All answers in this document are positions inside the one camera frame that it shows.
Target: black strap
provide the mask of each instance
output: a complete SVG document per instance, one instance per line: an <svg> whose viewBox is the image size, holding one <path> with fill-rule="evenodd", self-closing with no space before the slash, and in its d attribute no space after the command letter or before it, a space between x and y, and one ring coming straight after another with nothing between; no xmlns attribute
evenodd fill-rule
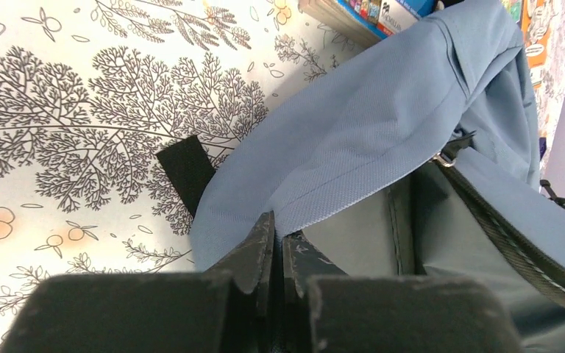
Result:
<svg viewBox="0 0 565 353"><path fill-rule="evenodd" d="M197 136L190 136L157 153L172 186L194 217L200 198L216 173Z"/></svg>
<svg viewBox="0 0 565 353"><path fill-rule="evenodd" d="M465 133L459 138L450 140L445 147L443 147L441 153L446 155L450 160L455 160L460 151L473 146L473 137L475 137L475 131Z"/></svg>
<svg viewBox="0 0 565 353"><path fill-rule="evenodd" d="M545 180L545 179L541 180L540 186L542 186L543 189L546 190L547 194L549 194L549 199L551 201L555 202L558 206L565 209L565 197L560 197L557 194L555 194L555 192L551 188L551 183L549 182L549 180Z"/></svg>

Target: zipper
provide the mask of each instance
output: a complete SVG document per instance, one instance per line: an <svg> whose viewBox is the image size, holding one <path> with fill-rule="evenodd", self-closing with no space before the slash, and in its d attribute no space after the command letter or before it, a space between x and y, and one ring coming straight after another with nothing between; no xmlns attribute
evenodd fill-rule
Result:
<svg viewBox="0 0 565 353"><path fill-rule="evenodd" d="M565 307L565 268L534 246L477 192L458 169L453 168L458 152L472 146L474 134L450 141L430 162L439 167L482 230L516 272L548 299Z"/></svg>

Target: leaf drawing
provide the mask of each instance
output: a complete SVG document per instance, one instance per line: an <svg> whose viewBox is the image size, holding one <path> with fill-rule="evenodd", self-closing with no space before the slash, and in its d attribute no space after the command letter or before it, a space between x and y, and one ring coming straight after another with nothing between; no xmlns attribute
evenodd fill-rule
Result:
<svg viewBox="0 0 565 353"><path fill-rule="evenodd" d="M170 66L112 47L92 66L98 76L86 87L69 66L22 48L0 58L0 178L39 166L36 192L67 213L100 210L112 195L129 204L148 193L157 202L153 214L184 234L191 218L154 154L198 135L220 165L266 117L263 91L209 52L201 63L183 57Z"/></svg>
<svg viewBox="0 0 565 353"><path fill-rule="evenodd" d="M302 63L307 68L304 72L306 81L312 82L327 73L324 65L319 62L317 51L311 48L305 40L297 44L296 40L288 35L278 35L274 40L274 50L278 53L280 61Z"/></svg>
<svg viewBox="0 0 565 353"><path fill-rule="evenodd" d="M285 73L279 70L270 70L269 73L271 74L272 77L274 77L275 79L279 79L281 77L285 76Z"/></svg>
<svg viewBox="0 0 565 353"><path fill-rule="evenodd" d="M89 39L87 39L86 37L83 37L81 35L72 35L71 37L72 37L72 39L74 39L74 40L76 40L77 42L80 42L80 43L87 43L87 42L90 41Z"/></svg>
<svg viewBox="0 0 565 353"><path fill-rule="evenodd" d="M326 48L326 42L327 42L326 38L329 35L333 36L332 39L330 40L331 43L341 44L341 51L344 51L346 49L351 51L354 50L354 48L356 47L356 44L352 42L348 37L326 26L325 24L318 24L317 28L324 31L324 38L323 38L324 48Z"/></svg>
<svg viewBox="0 0 565 353"><path fill-rule="evenodd" d="M55 42L53 32L59 32L62 30L62 23L55 17L47 16L42 7L40 8L40 19L33 17L21 17L21 20L41 25L46 37L49 37L49 39L53 42Z"/></svg>
<svg viewBox="0 0 565 353"><path fill-rule="evenodd" d="M95 266L92 266L92 259L87 252L83 252L79 254L79 256L74 257L72 261L68 261L68 264L71 266L66 273L69 274L134 274L134 273L157 273L162 268L166 267L167 265L182 259L185 255L191 253L191 250L187 250L186 252L179 252L174 250L174 248L164 249L162 252L158 250L148 250L146 246L140 243L139 245L135 246L133 244L133 240L129 239L127 241L123 241L122 244L124 245L124 250L127 252L127 259L135 258L137 259L138 263L146 263L151 262L153 263L152 268L148 270L141 271L141 270L133 270L127 268L107 268L104 267L102 269L97 269Z"/></svg>
<svg viewBox="0 0 565 353"><path fill-rule="evenodd" d="M18 286L17 289L12 289L5 285L0 287L0 316L5 316L6 313L16 315L18 311L24 306L31 292L45 279L50 277L49 273L42 269L42 266L25 268L23 266L17 267L18 271L11 274L10 277L15 279L24 279L25 282Z"/></svg>
<svg viewBox="0 0 565 353"><path fill-rule="evenodd" d="M259 21L259 14L257 13L257 9L255 9L254 6L250 7L250 17L254 21L257 21L257 22Z"/></svg>
<svg viewBox="0 0 565 353"><path fill-rule="evenodd" d="M176 0L120 0L110 4L94 1L96 8L90 13L92 21L99 20L101 26L122 38L127 38L128 29L145 40L163 43L166 41L163 35L176 30L187 43L204 50L219 46L220 42L235 50L237 46L251 48L248 32L236 26L235 15L223 7L205 6L205 13L197 16L178 9L182 2ZM169 17L155 18L149 12L153 9L162 10Z"/></svg>

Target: book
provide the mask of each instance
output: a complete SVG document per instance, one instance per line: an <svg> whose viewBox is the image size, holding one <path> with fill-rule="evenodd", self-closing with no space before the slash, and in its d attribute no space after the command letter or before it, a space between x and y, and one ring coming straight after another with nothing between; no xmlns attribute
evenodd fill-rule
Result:
<svg viewBox="0 0 565 353"><path fill-rule="evenodd" d="M299 8L368 48L432 13L436 0L299 0Z"/></svg>
<svg viewBox="0 0 565 353"><path fill-rule="evenodd" d="M547 61L547 42L554 16L553 1L527 0L523 5L521 28L525 36L525 55L530 66L532 85L537 90L542 86L544 64Z"/></svg>

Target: patterned surface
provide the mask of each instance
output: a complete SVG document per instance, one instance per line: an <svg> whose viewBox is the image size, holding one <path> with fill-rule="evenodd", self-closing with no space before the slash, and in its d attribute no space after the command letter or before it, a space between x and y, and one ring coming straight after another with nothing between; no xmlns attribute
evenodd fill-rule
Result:
<svg viewBox="0 0 565 353"><path fill-rule="evenodd" d="M551 145L565 11L550 42ZM190 271L191 220L154 153L198 134L218 165L358 52L294 0L0 0L0 344L47 277Z"/></svg>

